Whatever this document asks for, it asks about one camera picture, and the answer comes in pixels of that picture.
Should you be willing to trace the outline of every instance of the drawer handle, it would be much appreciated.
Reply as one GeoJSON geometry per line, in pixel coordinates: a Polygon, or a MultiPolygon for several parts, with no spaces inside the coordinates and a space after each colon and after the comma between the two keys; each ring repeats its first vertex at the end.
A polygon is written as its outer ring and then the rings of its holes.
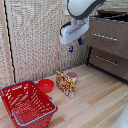
{"type": "Polygon", "coordinates": [[[98,34],[93,34],[93,36],[97,36],[97,37],[102,37],[102,38],[105,38],[105,39],[110,39],[110,40],[113,40],[113,41],[119,41],[118,39],[116,39],[115,37],[114,38],[110,38],[110,37],[107,37],[107,36],[102,36],[100,35],[99,33],[98,34]]]}
{"type": "Polygon", "coordinates": [[[117,62],[112,62],[112,61],[110,61],[110,60],[108,60],[108,59],[103,58],[102,56],[96,56],[96,57],[99,58],[99,59],[102,59],[102,60],[104,60],[104,61],[107,61],[107,62],[109,62],[109,63],[111,63],[111,64],[114,64],[114,65],[116,65],[116,66],[120,66],[117,62]]]}

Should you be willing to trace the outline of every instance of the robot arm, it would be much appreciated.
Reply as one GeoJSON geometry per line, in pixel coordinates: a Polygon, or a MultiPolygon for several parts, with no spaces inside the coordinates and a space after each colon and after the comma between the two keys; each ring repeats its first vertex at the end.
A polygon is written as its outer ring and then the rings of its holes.
{"type": "Polygon", "coordinates": [[[60,43],[69,45],[89,29],[89,15],[106,0],[66,0],[67,10],[73,18],[60,29],[60,43]]]}

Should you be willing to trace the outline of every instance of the woven rattan panel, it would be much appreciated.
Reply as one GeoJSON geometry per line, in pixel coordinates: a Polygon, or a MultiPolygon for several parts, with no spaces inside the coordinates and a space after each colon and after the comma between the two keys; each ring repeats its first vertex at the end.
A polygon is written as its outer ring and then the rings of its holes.
{"type": "Polygon", "coordinates": [[[7,49],[8,42],[5,31],[5,28],[7,30],[7,26],[5,26],[5,14],[3,9],[3,3],[0,0],[0,88],[13,83],[11,76],[13,73],[10,73],[12,65],[10,65],[11,62],[9,62],[10,58],[8,58],[9,55],[7,52],[7,50],[10,51],[10,49],[7,49]]]}
{"type": "Polygon", "coordinates": [[[60,0],[10,0],[10,3],[19,81],[54,74],[60,0]]]}

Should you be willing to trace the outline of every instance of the red plastic basket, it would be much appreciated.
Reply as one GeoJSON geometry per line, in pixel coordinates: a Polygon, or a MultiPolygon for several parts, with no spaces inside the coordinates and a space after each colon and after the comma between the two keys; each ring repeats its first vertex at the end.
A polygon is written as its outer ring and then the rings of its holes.
{"type": "Polygon", "coordinates": [[[2,88],[1,98],[16,128],[47,128],[58,109],[32,80],[2,88]]]}

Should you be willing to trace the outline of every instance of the basket handle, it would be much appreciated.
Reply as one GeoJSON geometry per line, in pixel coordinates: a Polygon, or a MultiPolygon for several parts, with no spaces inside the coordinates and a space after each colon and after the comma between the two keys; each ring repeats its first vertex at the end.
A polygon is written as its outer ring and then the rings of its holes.
{"type": "Polygon", "coordinates": [[[31,124],[31,123],[34,123],[35,121],[37,121],[37,120],[39,120],[39,119],[41,119],[41,118],[43,118],[43,117],[45,117],[45,116],[47,116],[47,115],[49,115],[49,114],[55,112],[55,111],[57,110],[57,107],[56,107],[55,103],[54,103],[50,98],[49,98],[49,100],[50,100],[50,102],[54,105],[55,109],[52,110],[52,111],[50,111],[50,112],[48,112],[48,113],[46,113],[46,114],[44,114],[44,115],[42,115],[42,116],[40,116],[40,117],[38,117],[38,118],[36,118],[36,119],[34,119],[34,120],[32,120],[32,121],[30,121],[30,122],[28,122],[28,123],[26,123],[26,124],[20,124],[15,114],[13,114],[12,116],[14,116],[14,118],[15,118],[15,120],[16,120],[16,123],[17,123],[20,127],[25,127],[25,126],[27,126],[27,125],[29,125],[29,124],[31,124]]]}
{"type": "Polygon", "coordinates": [[[1,88],[0,96],[1,96],[1,97],[5,96],[5,94],[4,94],[4,92],[3,92],[3,89],[8,88],[8,87],[10,87],[10,86],[17,85],[17,84],[21,84],[21,83],[26,82],[26,81],[32,81],[32,82],[35,84],[35,82],[34,82],[33,80],[28,79],[28,80],[24,80],[24,81],[19,82],[19,83],[15,83],[15,84],[12,84],[12,85],[7,85],[7,86],[1,88]]]}

